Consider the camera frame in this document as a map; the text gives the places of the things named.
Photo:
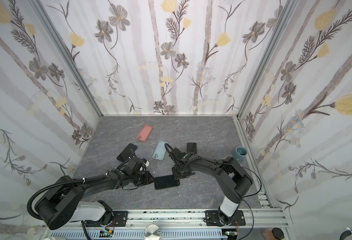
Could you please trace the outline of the purple-edged black phone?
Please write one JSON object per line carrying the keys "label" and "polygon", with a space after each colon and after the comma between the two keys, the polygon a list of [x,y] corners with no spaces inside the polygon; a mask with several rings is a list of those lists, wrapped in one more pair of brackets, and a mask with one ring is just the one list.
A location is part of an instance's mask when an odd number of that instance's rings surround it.
{"label": "purple-edged black phone", "polygon": [[187,143],[187,153],[197,153],[197,143]]}

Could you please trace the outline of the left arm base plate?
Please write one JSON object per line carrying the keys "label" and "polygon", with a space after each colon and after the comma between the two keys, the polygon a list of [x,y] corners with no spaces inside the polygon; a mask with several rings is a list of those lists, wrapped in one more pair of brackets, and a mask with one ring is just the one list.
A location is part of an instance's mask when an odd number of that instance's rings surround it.
{"label": "left arm base plate", "polygon": [[85,221],[86,227],[125,227],[128,220],[128,211],[107,211],[98,221]]}

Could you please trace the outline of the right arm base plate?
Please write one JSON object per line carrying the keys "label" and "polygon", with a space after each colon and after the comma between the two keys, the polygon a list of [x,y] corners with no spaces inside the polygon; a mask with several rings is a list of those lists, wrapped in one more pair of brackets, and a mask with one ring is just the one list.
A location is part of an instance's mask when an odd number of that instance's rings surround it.
{"label": "right arm base plate", "polygon": [[245,226],[245,217],[242,211],[237,210],[232,217],[226,216],[219,210],[205,211],[204,222],[209,227]]}

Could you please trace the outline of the black phone case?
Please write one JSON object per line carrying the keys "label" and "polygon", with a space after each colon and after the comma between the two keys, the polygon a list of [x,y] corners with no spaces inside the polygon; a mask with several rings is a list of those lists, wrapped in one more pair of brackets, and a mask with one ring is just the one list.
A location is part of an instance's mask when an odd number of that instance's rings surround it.
{"label": "black phone case", "polygon": [[176,180],[173,175],[156,177],[154,183],[156,190],[163,190],[180,186],[180,181]]}

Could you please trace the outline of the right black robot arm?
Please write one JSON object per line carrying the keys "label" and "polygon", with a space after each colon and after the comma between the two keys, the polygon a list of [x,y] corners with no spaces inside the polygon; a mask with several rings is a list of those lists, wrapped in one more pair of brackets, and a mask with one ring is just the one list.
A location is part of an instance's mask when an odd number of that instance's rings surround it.
{"label": "right black robot arm", "polygon": [[172,173],[176,180],[186,179],[195,172],[207,174],[216,179],[224,199],[217,211],[206,212],[205,222],[208,226],[229,226],[237,222],[235,217],[239,205],[245,197],[254,180],[246,168],[242,167],[234,158],[227,157],[222,160],[208,159],[195,152],[183,153],[169,144],[165,149],[174,162]]}

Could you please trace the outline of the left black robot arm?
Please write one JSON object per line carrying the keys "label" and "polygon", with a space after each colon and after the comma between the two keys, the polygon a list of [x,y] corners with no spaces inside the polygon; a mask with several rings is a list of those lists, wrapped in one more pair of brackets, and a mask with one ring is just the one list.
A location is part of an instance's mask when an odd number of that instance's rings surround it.
{"label": "left black robot arm", "polygon": [[147,170],[148,166],[146,159],[132,157],[103,175],[82,179],[63,176],[33,194],[27,202],[27,212],[33,218],[44,221],[50,230],[81,221],[90,226],[106,227],[116,219],[113,209],[105,201],[86,203],[83,198],[123,189],[129,184],[135,188],[149,185],[154,178]]}

